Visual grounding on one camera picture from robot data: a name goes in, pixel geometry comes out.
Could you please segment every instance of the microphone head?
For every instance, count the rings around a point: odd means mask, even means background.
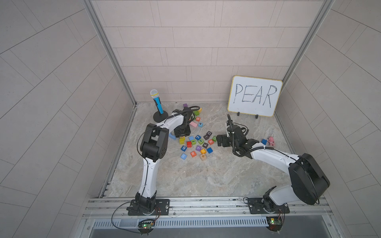
[[[156,89],[152,89],[150,94],[152,98],[157,98],[159,96],[159,92]]]

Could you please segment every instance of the toy microphone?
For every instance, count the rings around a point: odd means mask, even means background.
[[[168,113],[166,111],[163,111],[163,107],[160,102],[158,91],[156,89],[152,89],[150,94],[151,94],[151,97],[154,99],[154,102],[157,107],[157,112],[155,112],[154,114],[154,121],[161,122],[168,117]]]

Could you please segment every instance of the pink toy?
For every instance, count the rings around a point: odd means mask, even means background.
[[[270,136],[267,141],[269,142],[269,145],[270,146],[275,146],[275,141],[274,141],[274,138],[272,136]]]

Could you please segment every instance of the black round base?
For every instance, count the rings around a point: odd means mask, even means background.
[[[154,121],[155,122],[161,122],[165,120],[168,117],[168,113],[166,111],[163,111],[163,114],[160,114],[159,111],[155,112],[154,114]]]

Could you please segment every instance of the tiled wall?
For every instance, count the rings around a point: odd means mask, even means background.
[[[227,101],[234,75],[282,79],[322,1],[92,1],[137,101]]]
[[[347,238],[381,237],[380,12],[379,0],[336,0],[276,109],[330,179]]]
[[[80,0],[0,1],[0,237],[69,237],[131,108]]]

